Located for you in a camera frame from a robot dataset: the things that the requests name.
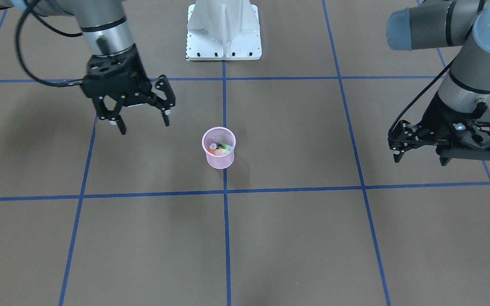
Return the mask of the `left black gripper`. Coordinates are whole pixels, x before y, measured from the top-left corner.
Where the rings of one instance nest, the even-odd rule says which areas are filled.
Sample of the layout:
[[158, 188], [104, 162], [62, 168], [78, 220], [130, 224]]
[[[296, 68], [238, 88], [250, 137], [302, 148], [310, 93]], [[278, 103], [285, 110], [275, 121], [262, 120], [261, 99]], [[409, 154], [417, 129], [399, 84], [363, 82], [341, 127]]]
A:
[[490, 161], [490, 109], [482, 99], [471, 113], [462, 113], [447, 106], [435, 94], [418, 125], [399, 120], [387, 135], [395, 163], [407, 151], [424, 144], [437, 147], [442, 167], [453, 159]]

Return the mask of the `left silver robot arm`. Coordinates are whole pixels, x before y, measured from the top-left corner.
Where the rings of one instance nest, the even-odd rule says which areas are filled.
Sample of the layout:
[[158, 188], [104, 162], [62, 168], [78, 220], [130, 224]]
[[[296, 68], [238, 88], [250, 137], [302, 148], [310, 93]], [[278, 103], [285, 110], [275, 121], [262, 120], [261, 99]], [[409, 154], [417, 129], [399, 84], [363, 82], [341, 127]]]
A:
[[438, 74], [443, 81], [420, 122], [398, 115], [389, 128], [393, 160], [432, 146], [443, 166], [452, 159], [490, 161], [490, 0], [424, 0], [393, 12], [386, 37], [396, 51], [460, 47]]

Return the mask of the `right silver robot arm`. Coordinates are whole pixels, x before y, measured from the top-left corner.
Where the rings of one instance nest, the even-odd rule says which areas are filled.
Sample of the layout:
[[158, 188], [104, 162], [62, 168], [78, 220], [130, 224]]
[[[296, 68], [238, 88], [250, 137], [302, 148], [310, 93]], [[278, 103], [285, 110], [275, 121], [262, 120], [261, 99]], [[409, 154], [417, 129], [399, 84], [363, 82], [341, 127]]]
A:
[[[121, 134], [127, 131], [120, 114], [124, 107], [155, 107], [165, 126], [170, 125], [175, 95], [167, 76], [148, 78], [120, 0], [0, 0], [0, 10], [13, 7], [22, 12], [15, 28], [16, 58], [33, 81], [57, 88], [79, 86], [97, 118], [108, 120]], [[29, 16], [59, 35], [84, 38], [91, 52], [84, 77], [50, 82], [27, 68], [20, 42]]]

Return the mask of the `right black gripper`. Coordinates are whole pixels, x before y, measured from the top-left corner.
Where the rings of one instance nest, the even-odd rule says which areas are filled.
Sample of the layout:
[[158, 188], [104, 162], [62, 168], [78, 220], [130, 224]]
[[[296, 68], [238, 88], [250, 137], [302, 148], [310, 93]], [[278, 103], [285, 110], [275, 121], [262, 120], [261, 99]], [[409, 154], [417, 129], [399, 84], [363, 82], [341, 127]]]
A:
[[[95, 99], [95, 111], [99, 120], [109, 120], [116, 125], [122, 135], [127, 132], [127, 127], [120, 112], [125, 106], [141, 104], [140, 96], [147, 97], [147, 104], [161, 111], [162, 119], [166, 127], [170, 126], [169, 116], [171, 108], [176, 104], [174, 91], [166, 75], [158, 76], [154, 81], [154, 89], [163, 93], [160, 97], [152, 91], [152, 84], [140, 59], [137, 46], [119, 54], [110, 56], [92, 56], [87, 63], [87, 73], [83, 78], [80, 88], [90, 99]], [[116, 103], [109, 110], [104, 98], [109, 96]]]

